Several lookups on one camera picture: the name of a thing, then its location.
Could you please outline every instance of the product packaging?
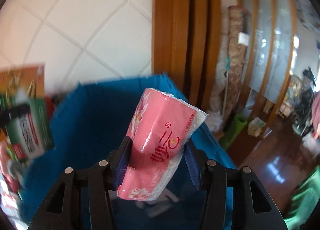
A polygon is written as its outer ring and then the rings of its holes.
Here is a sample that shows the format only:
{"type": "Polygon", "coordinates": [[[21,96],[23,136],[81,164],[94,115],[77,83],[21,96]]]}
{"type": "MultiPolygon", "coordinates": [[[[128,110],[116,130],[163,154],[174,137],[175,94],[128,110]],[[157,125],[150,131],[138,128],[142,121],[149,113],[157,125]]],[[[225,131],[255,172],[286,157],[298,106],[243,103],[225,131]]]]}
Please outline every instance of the product packaging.
{"type": "Polygon", "coordinates": [[[157,199],[180,163],[184,144],[207,116],[172,94],[147,88],[127,131],[133,145],[117,195],[127,200],[157,199]]]}
{"type": "Polygon", "coordinates": [[[12,119],[6,132],[13,160],[35,159],[53,147],[44,97],[44,66],[0,72],[0,105],[9,109],[28,104],[30,112],[12,119]]]}
{"type": "Polygon", "coordinates": [[[255,117],[248,125],[248,135],[258,137],[266,123],[255,117]]]}

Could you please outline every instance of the plastic wrapper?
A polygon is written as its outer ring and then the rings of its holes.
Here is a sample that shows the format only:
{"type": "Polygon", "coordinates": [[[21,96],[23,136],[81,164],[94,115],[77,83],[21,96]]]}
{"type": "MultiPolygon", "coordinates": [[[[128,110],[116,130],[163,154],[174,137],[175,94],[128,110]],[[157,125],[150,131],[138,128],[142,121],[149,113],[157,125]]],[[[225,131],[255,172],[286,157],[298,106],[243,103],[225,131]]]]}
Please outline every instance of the plastic wrapper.
{"type": "Polygon", "coordinates": [[[320,140],[314,139],[311,133],[308,133],[303,139],[303,146],[307,148],[316,157],[320,153],[320,140]]]}
{"type": "Polygon", "coordinates": [[[248,125],[248,135],[258,137],[266,125],[260,118],[255,117],[248,125]]]}
{"type": "Polygon", "coordinates": [[[207,116],[172,94],[147,88],[127,131],[133,145],[117,195],[156,200],[176,171],[184,144],[207,116]]]}

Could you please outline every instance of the green mat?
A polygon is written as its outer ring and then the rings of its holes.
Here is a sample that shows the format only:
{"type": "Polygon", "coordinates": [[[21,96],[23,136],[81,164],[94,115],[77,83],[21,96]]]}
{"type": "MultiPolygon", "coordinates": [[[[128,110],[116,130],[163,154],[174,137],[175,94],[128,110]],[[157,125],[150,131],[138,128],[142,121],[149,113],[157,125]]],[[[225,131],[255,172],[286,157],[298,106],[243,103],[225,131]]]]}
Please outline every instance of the green mat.
{"type": "Polygon", "coordinates": [[[230,127],[219,140],[221,147],[227,150],[246,124],[247,118],[245,116],[240,114],[235,115],[230,127]]]}
{"type": "Polygon", "coordinates": [[[299,186],[298,192],[291,199],[291,208],[284,219],[289,230],[298,230],[307,221],[320,198],[320,166],[299,186]]]}

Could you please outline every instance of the blue bin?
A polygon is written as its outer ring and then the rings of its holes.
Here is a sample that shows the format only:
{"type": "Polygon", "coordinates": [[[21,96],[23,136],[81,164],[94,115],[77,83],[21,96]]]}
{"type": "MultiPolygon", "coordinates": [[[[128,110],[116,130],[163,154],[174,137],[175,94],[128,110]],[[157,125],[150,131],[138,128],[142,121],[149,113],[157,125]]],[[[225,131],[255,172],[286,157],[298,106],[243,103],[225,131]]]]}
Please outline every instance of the blue bin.
{"type": "MultiPolygon", "coordinates": [[[[32,219],[50,187],[66,167],[77,170],[91,167],[119,147],[147,87],[169,92],[186,101],[167,75],[79,85],[66,97],[51,121],[55,149],[36,159],[24,180],[20,212],[25,222],[32,219]]],[[[193,134],[192,141],[210,159],[235,168],[205,124],[193,134]]],[[[116,229],[198,229],[205,192],[197,191],[193,186],[184,159],[166,191],[169,193],[167,197],[155,204],[114,197],[112,207],[116,229]]],[[[85,189],[82,196],[84,225],[89,230],[91,227],[85,189]]],[[[225,229],[230,229],[231,188],[228,188],[227,199],[225,229]]]]}

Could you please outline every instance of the flower print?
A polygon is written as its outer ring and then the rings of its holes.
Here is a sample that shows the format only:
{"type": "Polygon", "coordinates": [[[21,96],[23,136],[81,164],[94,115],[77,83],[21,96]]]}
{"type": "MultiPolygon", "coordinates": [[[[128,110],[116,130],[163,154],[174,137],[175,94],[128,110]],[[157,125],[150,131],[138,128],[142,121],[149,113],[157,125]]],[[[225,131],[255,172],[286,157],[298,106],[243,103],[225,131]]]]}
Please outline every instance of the flower print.
{"type": "Polygon", "coordinates": [[[180,138],[179,137],[177,137],[177,136],[176,137],[172,137],[168,142],[169,149],[171,149],[171,150],[175,149],[178,146],[179,142],[180,142],[180,138]]]}
{"type": "Polygon", "coordinates": [[[142,188],[142,189],[136,188],[131,191],[129,198],[132,200],[143,201],[143,200],[146,200],[149,196],[150,196],[150,193],[145,188],[142,188]]]}
{"type": "Polygon", "coordinates": [[[133,119],[132,119],[132,127],[131,127],[131,133],[132,133],[132,138],[134,138],[137,128],[138,128],[138,124],[139,122],[142,120],[142,116],[143,113],[146,111],[147,107],[148,107],[148,97],[149,97],[150,93],[146,96],[142,96],[137,109],[133,115],[133,119]]]}

